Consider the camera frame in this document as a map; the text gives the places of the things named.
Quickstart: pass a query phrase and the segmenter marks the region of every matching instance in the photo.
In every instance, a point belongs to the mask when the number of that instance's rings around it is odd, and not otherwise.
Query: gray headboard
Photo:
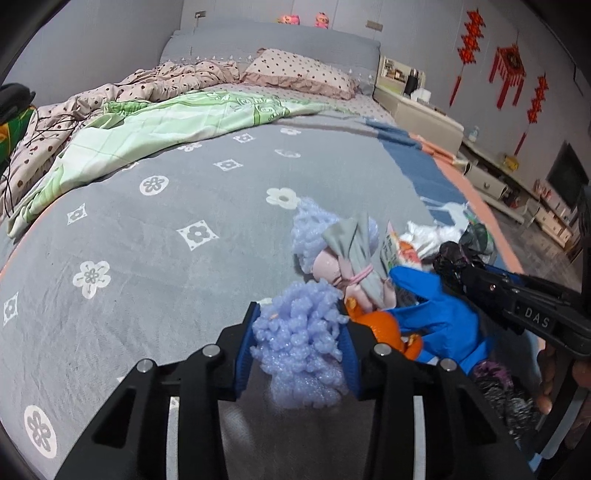
[[[371,95],[379,64],[379,42],[349,33],[323,28],[304,27],[253,20],[215,20],[196,28],[177,30],[170,38],[161,61],[184,63],[200,57],[229,59],[250,63],[261,48],[278,48],[349,73]]]

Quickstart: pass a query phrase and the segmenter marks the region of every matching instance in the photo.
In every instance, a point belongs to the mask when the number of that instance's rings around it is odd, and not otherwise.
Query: red hanging decoration
[[[538,77],[538,86],[535,88],[535,97],[531,99],[531,108],[527,110],[527,121],[529,124],[523,135],[521,135],[521,139],[517,144],[515,156],[517,156],[521,150],[523,142],[525,141],[525,137],[527,137],[527,134],[530,131],[531,124],[538,123],[538,113],[542,111],[542,102],[546,100],[546,90],[548,90],[548,81],[546,81],[546,74],[544,73],[543,76]]]
[[[492,83],[495,81],[497,72],[503,79],[503,88],[501,89],[501,94],[499,95],[499,100],[496,103],[496,107],[499,110],[503,108],[505,98],[509,92],[509,87],[514,86],[517,86],[517,91],[515,92],[515,97],[513,98],[513,106],[517,105],[526,77],[517,43],[513,43],[513,45],[510,47],[499,47],[496,49],[495,61],[492,64],[491,75],[488,78],[489,82]]]
[[[474,56],[475,51],[480,51],[478,45],[478,39],[484,38],[481,27],[485,27],[486,24],[482,19],[478,9],[468,10],[466,12],[470,22],[464,23],[466,26],[467,35],[462,35],[462,41],[464,42],[463,48],[458,48],[457,52],[460,54],[460,60],[462,61],[462,69],[460,74],[457,76],[456,84],[454,85],[452,97],[449,100],[449,106],[452,106],[453,101],[456,98],[460,83],[462,82],[462,73],[464,73],[464,67],[469,63],[476,63],[476,57]]]

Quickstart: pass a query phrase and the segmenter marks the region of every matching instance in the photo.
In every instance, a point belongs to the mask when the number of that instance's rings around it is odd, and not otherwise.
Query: bed
[[[400,232],[409,220],[461,227],[470,210],[494,237],[496,265],[520,271],[470,183],[417,148],[371,99],[378,43],[228,21],[176,32],[162,61],[207,57],[243,69],[262,46],[351,70],[365,94],[331,100],[270,87],[207,87],[212,97],[262,94],[326,108],[174,144],[71,189],[12,238],[3,230],[0,420],[40,479],[54,478],[137,360],[184,359],[240,321],[250,301],[302,279],[290,240],[299,198],[343,218],[368,212],[380,232],[388,221]],[[522,359],[516,373],[533,384],[535,340],[520,342],[508,348]],[[242,398],[220,405],[230,478],[360,478],[373,405],[347,396],[331,409],[279,411],[267,383],[255,367]],[[171,399],[171,479],[178,405]]]

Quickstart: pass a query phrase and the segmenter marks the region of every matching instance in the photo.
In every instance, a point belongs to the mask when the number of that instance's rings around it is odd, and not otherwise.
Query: red tassel
[[[456,98],[456,93],[457,93],[458,88],[460,87],[461,81],[462,81],[462,75],[458,75],[457,80],[456,80],[456,86],[453,88],[452,97],[449,100],[449,106],[452,106],[452,103]]]
[[[519,102],[519,96],[521,95],[521,91],[523,90],[524,83],[525,79],[521,77],[521,81],[519,82],[519,86],[517,87],[517,91],[515,92],[515,98],[513,98],[513,106],[516,106],[517,102]]]
[[[503,83],[503,89],[501,90],[501,95],[499,96],[499,101],[496,103],[496,107],[501,110],[503,108],[503,103],[505,103],[505,98],[507,96],[507,92],[509,91],[509,79],[505,80]]]
[[[495,73],[496,73],[496,68],[499,66],[499,54],[497,53],[495,55],[495,61],[492,64],[492,70],[491,70],[491,75],[488,77],[488,81],[490,83],[495,81]]]
[[[521,140],[519,140],[519,144],[517,145],[517,148],[515,149],[515,153],[513,154],[514,156],[519,155],[519,150],[521,150],[521,146],[523,145],[523,142],[525,141],[525,137],[527,137],[527,132],[523,132],[523,135],[521,135]]]

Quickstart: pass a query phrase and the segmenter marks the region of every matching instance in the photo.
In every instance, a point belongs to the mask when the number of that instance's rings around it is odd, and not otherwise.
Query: person's hand
[[[554,377],[556,376],[556,349],[546,344],[546,348],[538,354],[538,364],[542,374],[540,385],[540,396],[537,398],[537,405],[540,411],[547,415],[552,410],[550,395],[554,388]],[[591,361],[577,361],[573,366],[573,378],[581,386],[591,388]],[[585,433],[591,421],[591,395],[584,402],[579,416],[573,427],[564,439],[564,444],[569,449],[574,449]]]

